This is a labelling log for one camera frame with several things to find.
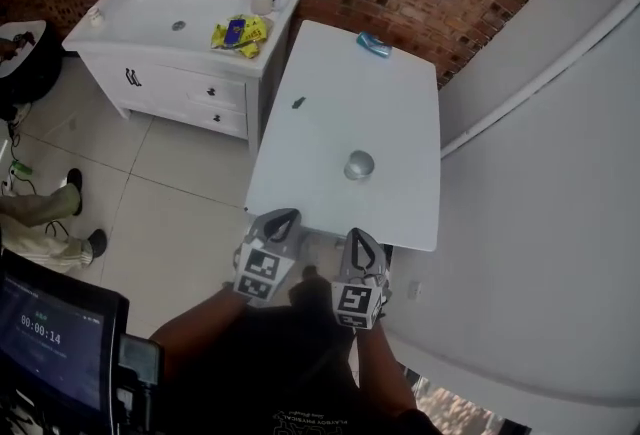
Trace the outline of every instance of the cable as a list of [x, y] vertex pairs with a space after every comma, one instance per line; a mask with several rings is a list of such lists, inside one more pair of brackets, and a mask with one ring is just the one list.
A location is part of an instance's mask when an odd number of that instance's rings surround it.
[[20, 177], [18, 177], [13, 170], [10, 172], [10, 175], [12, 175], [13, 177], [15, 177], [18, 181], [22, 181], [23, 183], [29, 183], [29, 185], [31, 186], [31, 189], [33, 190], [33, 194], [37, 195], [36, 193], [36, 187], [33, 185], [33, 183], [29, 180], [29, 179], [21, 179]]
[[58, 235], [58, 231], [56, 231], [56, 226], [55, 226], [56, 223], [62, 228], [62, 230], [64, 231], [64, 233], [67, 235], [67, 238], [68, 238], [69, 232], [67, 231], [67, 229], [65, 229], [64, 225], [62, 225], [58, 220], [49, 222], [44, 228], [44, 233], [47, 234], [49, 232], [49, 227], [51, 227], [53, 229], [53, 237], [55, 238]]
[[11, 136], [11, 133], [9, 133], [9, 137], [11, 138], [11, 147], [9, 148], [9, 150], [11, 151], [11, 157], [16, 161], [18, 161], [16, 159], [16, 155], [13, 153], [13, 149], [15, 149], [18, 145], [20, 145], [20, 138], [21, 138], [20, 134], [13, 133], [13, 136]]
[[15, 132], [15, 130], [18, 128], [18, 125], [22, 124], [25, 120], [27, 120], [27, 117], [31, 115], [31, 109], [33, 108], [33, 103], [28, 103], [28, 104], [29, 104], [29, 107], [27, 109], [27, 113], [16, 124], [13, 124], [13, 122], [7, 121], [7, 126], [9, 127], [9, 134]]

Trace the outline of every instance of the person's leg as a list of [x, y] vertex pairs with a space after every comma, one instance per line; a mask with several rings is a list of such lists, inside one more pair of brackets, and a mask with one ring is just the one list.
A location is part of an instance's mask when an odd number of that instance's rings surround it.
[[27, 227], [35, 227], [76, 213], [80, 206], [80, 192], [67, 184], [53, 194], [0, 197], [0, 213], [10, 216]]
[[36, 264], [66, 273], [76, 266], [87, 266], [93, 260], [89, 240], [69, 237], [67, 241], [48, 236], [0, 214], [2, 246]]

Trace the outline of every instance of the sink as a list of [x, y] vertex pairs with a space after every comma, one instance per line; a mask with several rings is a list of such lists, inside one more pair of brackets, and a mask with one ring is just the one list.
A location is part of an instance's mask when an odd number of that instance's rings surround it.
[[299, 0], [283, 0], [269, 14], [271, 34], [260, 55], [252, 60], [235, 51], [212, 50], [216, 24], [237, 14], [251, 14], [249, 0], [99, 0], [104, 23], [94, 28], [85, 16], [64, 41], [79, 53], [135, 51], [171, 61], [171, 54], [218, 60], [259, 76]]
[[246, 0], [127, 0], [113, 15], [113, 35], [123, 42], [207, 51], [216, 23], [245, 10]]

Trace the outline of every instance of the small cup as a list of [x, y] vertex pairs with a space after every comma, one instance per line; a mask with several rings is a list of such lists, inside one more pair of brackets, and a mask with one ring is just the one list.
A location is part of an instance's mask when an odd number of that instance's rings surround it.
[[273, 10], [273, 0], [250, 0], [251, 11], [256, 15], [267, 15]]

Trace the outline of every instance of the tablet screen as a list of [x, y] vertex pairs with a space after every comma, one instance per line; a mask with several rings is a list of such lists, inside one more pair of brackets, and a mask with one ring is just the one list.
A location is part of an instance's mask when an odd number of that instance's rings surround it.
[[61, 394], [100, 410], [101, 315], [7, 274], [0, 291], [0, 350]]

